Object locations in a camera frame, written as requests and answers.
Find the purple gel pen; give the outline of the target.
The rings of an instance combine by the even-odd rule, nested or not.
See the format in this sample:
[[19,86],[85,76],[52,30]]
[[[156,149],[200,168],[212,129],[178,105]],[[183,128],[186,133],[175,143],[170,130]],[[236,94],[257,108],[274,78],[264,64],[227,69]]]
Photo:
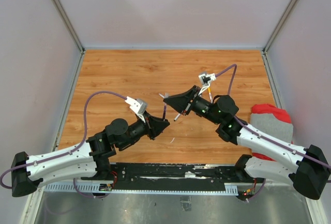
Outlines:
[[167,112],[167,105],[165,104],[164,106],[163,106],[163,115],[162,115],[162,119],[165,121],[165,119],[166,119],[166,112]]

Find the white marker yellow end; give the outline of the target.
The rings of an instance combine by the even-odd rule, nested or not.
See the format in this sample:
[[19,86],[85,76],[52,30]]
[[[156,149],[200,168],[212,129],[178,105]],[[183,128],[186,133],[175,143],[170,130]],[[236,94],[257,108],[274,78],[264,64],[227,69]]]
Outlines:
[[210,102],[212,103],[213,102],[213,97],[212,97],[212,92],[210,90],[210,87],[207,90],[208,90],[208,95],[209,95]]

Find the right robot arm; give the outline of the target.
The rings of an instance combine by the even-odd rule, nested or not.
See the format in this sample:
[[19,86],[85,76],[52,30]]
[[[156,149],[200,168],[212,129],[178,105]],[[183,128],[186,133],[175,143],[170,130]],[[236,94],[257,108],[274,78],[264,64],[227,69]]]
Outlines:
[[218,95],[209,102],[200,96],[200,91],[195,85],[184,93],[164,98],[163,102],[181,115],[194,112],[218,125],[216,133],[222,140],[270,158],[242,155],[234,170],[239,182],[264,178],[291,185],[309,199],[321,197],[329,181],[330,165],[319,147],[303,147],[268,135],[236,117],[239,108],[230,95]]

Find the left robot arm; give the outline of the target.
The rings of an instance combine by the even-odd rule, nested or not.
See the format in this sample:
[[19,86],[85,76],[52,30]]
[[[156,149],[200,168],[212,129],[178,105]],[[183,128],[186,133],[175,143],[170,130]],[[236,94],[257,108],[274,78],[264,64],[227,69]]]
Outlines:
[[17,153],[11,166],[12,196],[27,196],[39,187],[63,180],[109,179],[113,175],[109,162],[111,156],[134,145],[144,136],[154,140],[170,125],[167,119],[147,112],[143,117],[144,120],[139,118],[131,125],[117,118],[82,145],[36,156]]

